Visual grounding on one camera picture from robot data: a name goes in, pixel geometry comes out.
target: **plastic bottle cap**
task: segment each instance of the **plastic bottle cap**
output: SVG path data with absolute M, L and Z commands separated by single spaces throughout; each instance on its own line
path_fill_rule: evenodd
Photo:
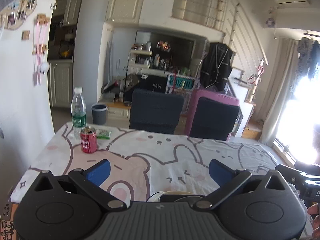
M 81 94 L 81 93 L 82 93 L 82 88 L 81 87 L 75 88 L 75 94 Z

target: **photo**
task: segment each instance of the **photo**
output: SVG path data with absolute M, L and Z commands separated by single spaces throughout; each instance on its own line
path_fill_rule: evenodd
M 8 9 L 11 11 L 14 11 L 15 9 L 18 9 L 20 2 L 19 1 L 14 1 L 9 4 Z
M 19 10 L 17 13 L 17 20 L 20 20 L 20 16 L 21 16 L 21 11 Z
M 36 0 L 28 0 L 27 9 L 32 10 Z
M 25 19 L 26 19 L 26 13 L 25 11 L 22 11 L 20 15 L 20 20 L 24 21 Z
M 16 19 L 14 16 L 14 12 L 8 15 L 8 27 L 11 27 L 16 24 Z

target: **water bottle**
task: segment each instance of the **water bottle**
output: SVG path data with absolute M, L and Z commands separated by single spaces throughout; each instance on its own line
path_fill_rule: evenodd
M 72 126 L 74 130 L 74 135 L 78 139 L 80 138 L 81 129 L 87 125 L 87 109 L 85 106 L 83 95 L 81 93 L 82 88 L 76 87 L 75 95 L 71 103 Z

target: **green bottle label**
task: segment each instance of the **green bottle label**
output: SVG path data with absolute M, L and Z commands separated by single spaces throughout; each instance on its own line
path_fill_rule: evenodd
M 86 115 L 83 116 L 72 116 L 72 126 L 76 128 L 83 128 L 87 125 Z

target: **snack packet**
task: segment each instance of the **snack packet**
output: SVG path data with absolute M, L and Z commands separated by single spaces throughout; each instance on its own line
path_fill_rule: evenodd
M 97 139 L 110 140 L 111 131 L 97 129 Z

